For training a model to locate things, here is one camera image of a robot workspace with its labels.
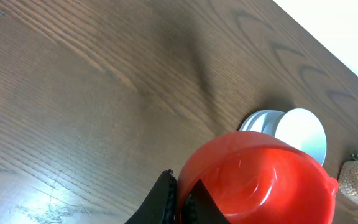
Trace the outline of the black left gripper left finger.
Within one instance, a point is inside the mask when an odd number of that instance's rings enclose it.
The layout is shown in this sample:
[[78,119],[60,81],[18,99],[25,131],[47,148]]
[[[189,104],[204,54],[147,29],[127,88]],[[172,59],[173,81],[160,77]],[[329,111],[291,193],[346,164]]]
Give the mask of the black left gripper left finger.
[[174,224],[177,180],[163,171],[137,211],[125,224]]

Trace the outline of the red plastic measuring scoop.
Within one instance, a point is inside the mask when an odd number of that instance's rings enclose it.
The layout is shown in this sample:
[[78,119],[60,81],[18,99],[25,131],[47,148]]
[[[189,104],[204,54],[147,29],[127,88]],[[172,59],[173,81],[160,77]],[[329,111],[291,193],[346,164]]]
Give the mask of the red plastic measuring scoop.
[[197,149],[177,180],[177,215],[201,180],[231,223],[331,223],[338,182],[307,153],[268,134],[235,131]]

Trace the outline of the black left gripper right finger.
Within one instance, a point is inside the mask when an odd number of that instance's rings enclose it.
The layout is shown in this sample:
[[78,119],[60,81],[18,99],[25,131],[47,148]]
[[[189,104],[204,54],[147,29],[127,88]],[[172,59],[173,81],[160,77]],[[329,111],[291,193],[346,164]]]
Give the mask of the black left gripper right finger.
[[181,210],[182,224],[230,224],[201,179],[191,189]]

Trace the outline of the white plastic bowl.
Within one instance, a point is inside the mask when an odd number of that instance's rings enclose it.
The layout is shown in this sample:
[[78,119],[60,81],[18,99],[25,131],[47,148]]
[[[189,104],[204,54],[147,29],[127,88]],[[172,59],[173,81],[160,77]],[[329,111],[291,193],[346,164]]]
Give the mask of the white plastic bowl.
[[325,162],[326,133],[321,121],[309,110],[269,111],[262,117],[262,132],[303,151],[321,165]]

